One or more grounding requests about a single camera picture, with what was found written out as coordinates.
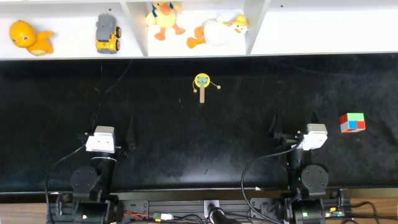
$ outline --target cube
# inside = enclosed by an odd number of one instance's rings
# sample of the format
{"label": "cube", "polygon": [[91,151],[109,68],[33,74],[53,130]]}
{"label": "cube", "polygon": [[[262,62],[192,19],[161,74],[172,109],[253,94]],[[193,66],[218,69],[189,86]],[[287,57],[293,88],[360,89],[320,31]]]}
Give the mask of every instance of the cube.
{"label": "cube", "polygon": [[340,117],[342,133],[354,133],[366,129],[363,113],[346,113]]}

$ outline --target duck beak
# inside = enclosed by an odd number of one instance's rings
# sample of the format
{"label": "duck beak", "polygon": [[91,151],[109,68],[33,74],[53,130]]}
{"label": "duck beak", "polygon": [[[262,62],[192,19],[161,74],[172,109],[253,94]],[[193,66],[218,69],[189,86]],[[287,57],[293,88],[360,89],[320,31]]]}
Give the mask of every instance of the duck beak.
{"label": "duck beak", "polygon": [[165,3],[160,5],[160,11],[164,15],[166,15],[166,16],[169,15],[170,14],[170,10],[171,10],[170,5],[167,2],[165,2]]}

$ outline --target yellow and gray toy truck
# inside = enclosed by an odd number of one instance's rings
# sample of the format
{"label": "yellow and gray toy truck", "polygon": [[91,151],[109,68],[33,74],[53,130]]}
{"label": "yellow and gray toy truck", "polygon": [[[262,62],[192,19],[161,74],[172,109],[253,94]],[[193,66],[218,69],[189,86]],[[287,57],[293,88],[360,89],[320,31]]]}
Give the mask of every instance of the yellow and gray toy truck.
{"label": "yellow and gray toy truck", "polygon": [[102,54],[115,54],[120,49],[118,38],[122,36],[122,30],[116,25],[116,19],[108,14],[99,15],[96,26],[97,51]]}

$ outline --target black tabletop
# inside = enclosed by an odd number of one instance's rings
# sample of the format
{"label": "black tabletop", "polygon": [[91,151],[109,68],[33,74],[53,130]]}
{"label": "black tabletop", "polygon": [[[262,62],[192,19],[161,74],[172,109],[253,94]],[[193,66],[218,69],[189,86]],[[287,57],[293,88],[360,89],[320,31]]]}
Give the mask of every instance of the black tabletop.
{"label": "black tabletop", "polygon": [[[328,168],[329,187],[397,187],[396,54],[137,59],[121,77],[129,62],[0,62],[0,192],[43,192],[47,168],[80,146],[96,115],[118,139],[135,120],[137,149],[118,159],[113,192],[236,188],[249,161],[277,152],[267,137],[276,109],[286,133],[313,114],[326,124],[312,161]],[[221,85],[206,88],[204,105],[192,88],[201,72]],[[364,113],[367,129],[342,134],[347,112]],[[57,166],[50,190],[69,190],[90,158]],[[255,163],[247,186],[286,189],[284,163]]]}

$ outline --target yellow plush duck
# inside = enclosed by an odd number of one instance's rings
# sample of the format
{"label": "yellow plush duck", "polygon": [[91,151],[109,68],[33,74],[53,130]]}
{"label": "yellow plush duck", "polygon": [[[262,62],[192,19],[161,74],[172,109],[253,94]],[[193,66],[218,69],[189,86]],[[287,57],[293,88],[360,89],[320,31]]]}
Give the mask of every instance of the yellow plush duck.
{"label": "yellow plush duck", "polygon": [[187,45],[190,49],[198,44],[208,44],[219,46],[229,44],[241,38],[248,31],[249,24],[246,22],[244,15],[238,15],[232,22],[224,22],[222,16],[217,19],[206,21],[203,26],[195,29],[195,37],[187,39]]}
{"label": "yellow plush duck", "polygon": [[17,47],[26,48],[29,53],[35,56],[52,54],[52,48],[49,37],[53,36],[50,31],[36,32],[27,22],[17,21],[11,25],[10,37]]}
{"label": "yellow plush duck", "polygon": [[157,24],[160,27],[160,32],[155,34],[158,40],[166,39],[166,29],[173,27],[175,34],[180,35],[185,32],[185,29],[180,28],[175,22],[177,15],[175,11],[182,11],[182,6],[177,2],[153,2],[152,12],[148,14],[145,21],[148,26]]}

